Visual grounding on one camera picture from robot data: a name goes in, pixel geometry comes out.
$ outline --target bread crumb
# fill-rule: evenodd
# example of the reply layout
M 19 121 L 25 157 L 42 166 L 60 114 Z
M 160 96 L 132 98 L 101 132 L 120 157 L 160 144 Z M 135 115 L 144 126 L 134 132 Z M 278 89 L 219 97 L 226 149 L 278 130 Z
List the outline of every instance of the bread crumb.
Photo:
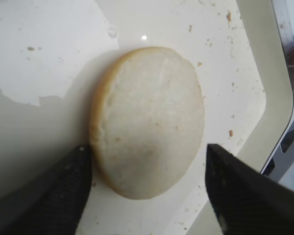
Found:
M 227 18 L 227 22 L 228 23 L 230 23 L 232 21 L 232 19 L 231 19 L 231 12 L 230 11 L 227 11 L 226 18 Z

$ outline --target bread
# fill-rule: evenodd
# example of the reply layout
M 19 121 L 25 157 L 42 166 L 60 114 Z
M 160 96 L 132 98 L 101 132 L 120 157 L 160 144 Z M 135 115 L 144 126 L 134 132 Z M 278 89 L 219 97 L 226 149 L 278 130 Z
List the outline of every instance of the bread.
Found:
M 96 88 L 90 143 L 106 183 L 126 198 L 150 199 L 177 183 L 203 128 L 195 68 L 172 49 L 124 55 Z

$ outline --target tray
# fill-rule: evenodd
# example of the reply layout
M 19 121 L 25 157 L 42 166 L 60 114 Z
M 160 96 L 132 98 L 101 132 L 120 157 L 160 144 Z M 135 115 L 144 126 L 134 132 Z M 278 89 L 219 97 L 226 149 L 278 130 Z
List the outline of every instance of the tray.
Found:
M 195 66 L 201 147 L 186 175 L 150 200 L 122 198 L 95 173 L 77 234 L 187 233 L 207 202 L 206 144 L 237 154 L 266 109 L 235 0 L 0 1 L 0 197 L 87 142 L 96 81 L 120 55 L 149 46 L 173 48 Z

